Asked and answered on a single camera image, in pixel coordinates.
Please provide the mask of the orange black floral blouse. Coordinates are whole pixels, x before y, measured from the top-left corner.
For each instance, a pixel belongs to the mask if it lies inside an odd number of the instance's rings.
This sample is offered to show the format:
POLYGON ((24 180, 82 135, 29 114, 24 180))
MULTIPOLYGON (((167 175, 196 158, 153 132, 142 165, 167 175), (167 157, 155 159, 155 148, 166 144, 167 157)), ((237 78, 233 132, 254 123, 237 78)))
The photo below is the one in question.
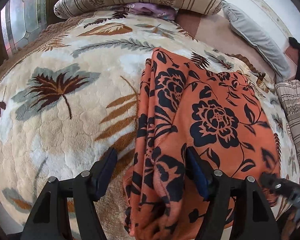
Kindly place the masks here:
POLYGON ((236 179, 280 172, 274 132, 246 76, 155 48, 142 72, 134 163, 123 180, 130 236, 194 239, 209 203, 187 153, 236 179))

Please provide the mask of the cream leaf-pattern fleece blanket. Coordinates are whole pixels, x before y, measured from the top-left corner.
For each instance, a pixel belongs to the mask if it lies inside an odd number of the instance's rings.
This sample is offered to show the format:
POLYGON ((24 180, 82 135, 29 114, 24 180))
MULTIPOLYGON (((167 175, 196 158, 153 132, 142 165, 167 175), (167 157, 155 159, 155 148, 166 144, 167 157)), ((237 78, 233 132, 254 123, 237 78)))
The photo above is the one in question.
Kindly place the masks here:
POLYGON ((72 178, 113 146, 119 163, 96 209, 109 239, 128 239, 122 178, 135 146, 141 71, 155 47, 213 72, 241 70, 280 143, 281 175, 300 181, 271 77, 256 77, 246 63, 191 37, 178 23, 101 11, 49 26, 18 61, 0 68, 0 202, 13 222, 25 225, 49 176, 72 178))

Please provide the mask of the grey pillow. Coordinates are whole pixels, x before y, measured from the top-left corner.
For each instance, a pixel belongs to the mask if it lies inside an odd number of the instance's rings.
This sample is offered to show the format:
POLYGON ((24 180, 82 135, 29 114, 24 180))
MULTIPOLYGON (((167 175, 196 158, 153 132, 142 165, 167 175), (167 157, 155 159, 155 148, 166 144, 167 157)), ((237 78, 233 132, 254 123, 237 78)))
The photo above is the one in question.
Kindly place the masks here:
POLYGON ((259 52, 275 72, 276 80, 290 79, 292 71, 286 56, 270 35, 235 5, 223 0, 222 9, 232 31, 259 52))

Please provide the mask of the pink quilted bed sheet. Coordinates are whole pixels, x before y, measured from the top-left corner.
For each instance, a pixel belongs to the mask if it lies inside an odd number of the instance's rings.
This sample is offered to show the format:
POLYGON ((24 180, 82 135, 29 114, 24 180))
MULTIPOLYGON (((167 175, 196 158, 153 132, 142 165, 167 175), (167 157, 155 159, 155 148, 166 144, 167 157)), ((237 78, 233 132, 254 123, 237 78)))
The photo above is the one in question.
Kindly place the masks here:
POLYGON ((189 10, 179 10, 175 21, 197 40, 246 63, 256 77, 267 74, 275 79, 270 63, 256 47, 234 32, 230 22, 220 14, 206 16, 189 10))

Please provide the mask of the stained glass wooden door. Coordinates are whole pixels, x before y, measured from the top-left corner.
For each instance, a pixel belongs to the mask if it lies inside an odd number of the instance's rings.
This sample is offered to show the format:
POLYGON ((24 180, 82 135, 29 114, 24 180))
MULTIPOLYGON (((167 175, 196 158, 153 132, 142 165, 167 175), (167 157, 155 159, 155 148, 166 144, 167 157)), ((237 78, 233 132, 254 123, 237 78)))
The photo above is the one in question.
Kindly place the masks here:
POLYGON ((0 11, 0 66, 34 41, 48 25, 61 22, 58 0, 8 0, 0 11))

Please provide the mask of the purple cloth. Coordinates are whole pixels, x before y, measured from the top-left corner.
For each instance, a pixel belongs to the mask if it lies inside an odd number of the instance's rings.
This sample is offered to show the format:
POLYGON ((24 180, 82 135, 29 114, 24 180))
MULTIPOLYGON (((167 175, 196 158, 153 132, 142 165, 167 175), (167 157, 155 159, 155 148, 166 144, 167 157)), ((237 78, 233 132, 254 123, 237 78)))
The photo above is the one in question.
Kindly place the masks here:
POLYGON ((123 6, 128 12, 136 15, 145 15, 163 20, 175 20, 178 9, 167 5, 152 3, 128 3, 123 6))

